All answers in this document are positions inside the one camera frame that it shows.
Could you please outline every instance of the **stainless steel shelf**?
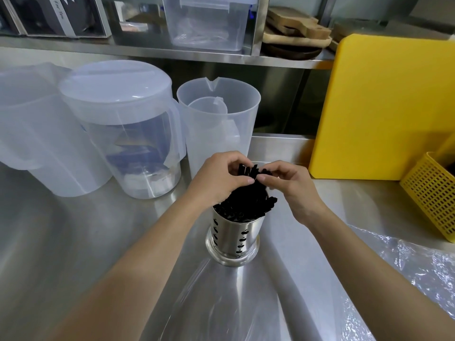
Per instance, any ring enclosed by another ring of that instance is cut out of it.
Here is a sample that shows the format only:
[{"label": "stainless steel shelf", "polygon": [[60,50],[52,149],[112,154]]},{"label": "stainless steel shelf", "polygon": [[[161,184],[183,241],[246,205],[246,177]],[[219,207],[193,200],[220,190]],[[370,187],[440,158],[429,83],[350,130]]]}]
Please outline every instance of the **stainless steel shelf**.
[{"label": "stainless steel shelf", "polygon": [[108,54],[136,58],[170,58],[188,61],[248,64],[268,67],[331,69],[334,54],[323,50],[322,53],[306,61],[293,61],[268,56],[249,55],[251,47],[244,46],[240,52],[209,51],[175,47],[171,44],[167,29],[150,28],[145,33],[116,31],[108,39],[65,39],[0,37],[0,47],[70,51],[77,53]]}]

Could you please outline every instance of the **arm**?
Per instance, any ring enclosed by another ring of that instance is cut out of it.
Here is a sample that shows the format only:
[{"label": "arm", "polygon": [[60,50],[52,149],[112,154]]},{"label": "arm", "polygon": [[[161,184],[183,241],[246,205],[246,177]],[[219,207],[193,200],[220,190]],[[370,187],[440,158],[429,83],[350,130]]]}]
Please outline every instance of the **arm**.
[{"label": "arm", "polygon": [[251,177],[229,173],[239,163],[253,166],[239,152],[207,159],[187,192],[95,284],[51,339],[139,340],[193,223],[233,190],[254,183]]},{"label": "arm", "polygon": [[378,341],[449,341],[455,321],[373,252],[321,200],[301,166],[264,166],[258,181],[280,190],[294,217],[308,227],[363,320]]}]

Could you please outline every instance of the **pitcher handle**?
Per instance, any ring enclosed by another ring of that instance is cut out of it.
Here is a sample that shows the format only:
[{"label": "pitcher handle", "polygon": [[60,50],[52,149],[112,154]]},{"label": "pitcher handle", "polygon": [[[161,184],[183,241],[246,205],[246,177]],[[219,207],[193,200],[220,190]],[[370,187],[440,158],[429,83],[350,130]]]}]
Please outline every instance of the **pitcher handle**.
[{"label": "pitcher handle", "polygon": [[20,159],[13,150],[0,141],[0,161],[16,170],[39,169],[41,164],[33,159]]},{"label": "pitcher handle", "polygon": [[169,106],[169,119],[171,121],[171,128],[173,130],[172,135],[175,136],[175,143],[177,145],[177,150],[179,153],[179,160],[182,160],[187,154],[187,146],[185,144],[185,136],[183,135],[182,122],[180,120],[180,105],[175,100],[172,99],[172,102]]}]

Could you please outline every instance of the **yellow plastic basket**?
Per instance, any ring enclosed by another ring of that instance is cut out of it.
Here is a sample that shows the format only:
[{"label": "yellow plastic basket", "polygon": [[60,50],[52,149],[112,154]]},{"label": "yellow plastic basket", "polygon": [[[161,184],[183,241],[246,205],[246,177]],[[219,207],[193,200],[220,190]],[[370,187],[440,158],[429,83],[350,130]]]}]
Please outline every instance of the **yellow plastic basket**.
[{"label": "yellow plastic basket", "polygon": [[426,153],[400,181],[448,241],[455,243],[455,177]]}]

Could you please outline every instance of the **yellow cutting board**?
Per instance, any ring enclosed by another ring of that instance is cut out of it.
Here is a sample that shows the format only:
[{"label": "yellow cutting board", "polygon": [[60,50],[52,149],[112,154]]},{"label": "yellow cutting board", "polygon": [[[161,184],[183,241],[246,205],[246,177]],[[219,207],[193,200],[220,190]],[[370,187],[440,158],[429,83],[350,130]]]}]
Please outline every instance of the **yellow cutting board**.
[{"label": "yellow cutting board", "polygon": [[400,180],[455,131],[455,42],[352,34],[338,46],[309,171]]}]

